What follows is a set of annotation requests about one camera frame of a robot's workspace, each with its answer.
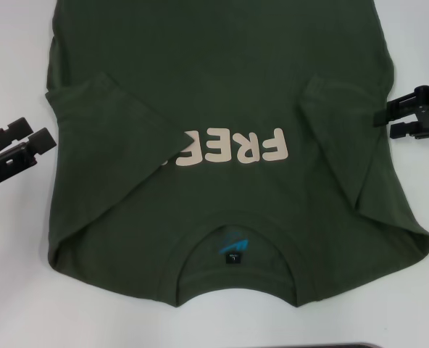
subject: white table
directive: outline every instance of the white table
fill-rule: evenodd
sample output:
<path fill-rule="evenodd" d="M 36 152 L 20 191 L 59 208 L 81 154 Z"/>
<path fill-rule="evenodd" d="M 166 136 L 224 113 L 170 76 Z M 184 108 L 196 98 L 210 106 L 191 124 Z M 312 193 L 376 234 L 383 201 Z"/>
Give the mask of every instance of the white table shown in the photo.
<path fill-rule="evenodd" d="M 396 65 L 394 99 L 429 84 L 429 0 L 376 4 Z M 26 117 L 36 130 L 47 127 L 57 137 L 43 97 L 54 5 L 55 0 L 0 0 L 0 127 Z M 412 209 L 429 230 L 429 139 L 400 139 L 391 148 Z M 46 253 L 56 158 L 55 151 L 43 155 L 36 167 L 0 188 L 1 348 L 362 341 L 384 348 L 429 348 L 429 256 L 412 268 L 300 309 L 240 289 L 205 294 L 175 309 L 55 273 Z"/>

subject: black clamp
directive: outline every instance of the black clamp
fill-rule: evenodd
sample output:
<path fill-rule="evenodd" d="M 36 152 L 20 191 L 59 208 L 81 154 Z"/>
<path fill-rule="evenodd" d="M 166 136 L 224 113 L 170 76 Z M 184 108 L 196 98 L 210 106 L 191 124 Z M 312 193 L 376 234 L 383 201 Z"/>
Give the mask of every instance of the black clamp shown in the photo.
<path fill-rule="evenodd" d="M 0 183 L 36 165 L 36 154 L 44 154 L 57 145 L 46 128 L 33 133 L 26 119 L 20 118 L 9 124 L 8 129 L 0 128 L 0 151 L 25 137 L 28 141 L 0 154 Z"/>
<path fill-rule="evenodd" d="M 407 134 L 416 139 L 429 138 L 429 86 L 417 87 L 414 93 L 387 103 L 387 109 L 375 114 L 374 126 L 382 127 L 410 115 L 416 115 L 418 121 L 392 125 L 392 139 L 403 138 Z"/>

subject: green t-shirt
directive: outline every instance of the green t-shirt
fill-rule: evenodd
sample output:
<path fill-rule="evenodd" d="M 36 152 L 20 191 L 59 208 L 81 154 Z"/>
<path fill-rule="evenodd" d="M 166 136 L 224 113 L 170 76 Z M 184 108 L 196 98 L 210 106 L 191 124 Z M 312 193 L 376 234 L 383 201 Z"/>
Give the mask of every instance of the green t-shirt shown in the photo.
<path fill-rule="evenodd" d="M 49 262 L 179 306 L 300 306 L 429 252 L 372 127 L 393 66 L 372 0 L 59 0 Z"/>

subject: t-shirt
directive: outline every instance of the t-shirt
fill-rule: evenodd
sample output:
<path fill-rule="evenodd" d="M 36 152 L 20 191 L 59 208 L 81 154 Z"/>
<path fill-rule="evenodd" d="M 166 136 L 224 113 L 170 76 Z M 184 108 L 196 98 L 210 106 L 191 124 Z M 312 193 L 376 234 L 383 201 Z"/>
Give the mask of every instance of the t-shirt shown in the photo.
<path fill-rule="evenodd" d="M 372 126 L 392 83 L 372 0 L 59 0 L 51 266 L 172 306 L 301 306 L 419 262 Z"/>

